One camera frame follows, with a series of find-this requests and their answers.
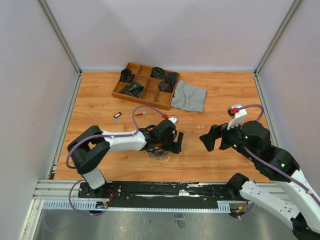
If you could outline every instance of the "gray wall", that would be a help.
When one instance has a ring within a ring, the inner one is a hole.
[[[279,146],[320,194],[320,1],[305,0],[260,73]]]
[[[36,0],[0,1],[0,239],[20,234],[76,73]]]
[[[47,0],[83,69],[253,70],[293,0]]]

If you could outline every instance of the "wooden box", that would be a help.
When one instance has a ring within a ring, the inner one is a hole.
[[[134,97],[127,94],[119,93],[126,85],[127,83],[121,82],[120,78],[117,81],[113,91],[112,95],[115,98],[127,100],[130,102],[142,104],[142,105],[149,105],[153,106],[155,108],[163,109],[163,110],[169,110],[171,100],[174,96],[177,83],[175,84],[172,93],[159,91],[158,85],[162,81],[162,79],[157,79],[151,77],[152,73],[152,66],[147,65],[141,65],[138,63],[129,62],[126,67],[126,69],[130,69],[131,72],[135,75],[133,82],[137,82],[144,86],[144,90],[140,97]],[[167,72],[175,73],[174,71],[165,70],[165,74]],[[180,73],[177,72],[177,82],[180,80]]]

